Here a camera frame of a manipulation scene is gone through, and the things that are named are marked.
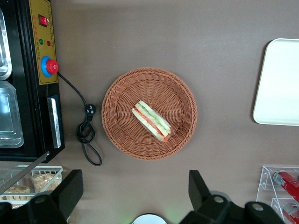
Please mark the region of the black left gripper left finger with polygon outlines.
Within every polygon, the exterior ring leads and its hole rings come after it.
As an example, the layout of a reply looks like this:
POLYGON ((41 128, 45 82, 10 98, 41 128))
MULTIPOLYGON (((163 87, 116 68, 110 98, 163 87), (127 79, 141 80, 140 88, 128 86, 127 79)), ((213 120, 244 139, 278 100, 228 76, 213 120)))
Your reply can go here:
POLYGON ((84 192, 82 170, 72 170, 49 193, 38 194, 13 211, 14 224, 66 224, 84 192))

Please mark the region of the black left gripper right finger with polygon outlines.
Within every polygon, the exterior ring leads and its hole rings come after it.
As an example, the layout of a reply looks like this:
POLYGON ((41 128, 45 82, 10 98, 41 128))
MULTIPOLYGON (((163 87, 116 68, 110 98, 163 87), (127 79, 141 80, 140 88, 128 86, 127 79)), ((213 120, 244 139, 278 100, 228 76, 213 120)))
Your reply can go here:
POLYGON ((197 170, 189 171, 188 194, 193 206, 182 224, 243 224, 244 210, 222 192, 211 192, 197 170))

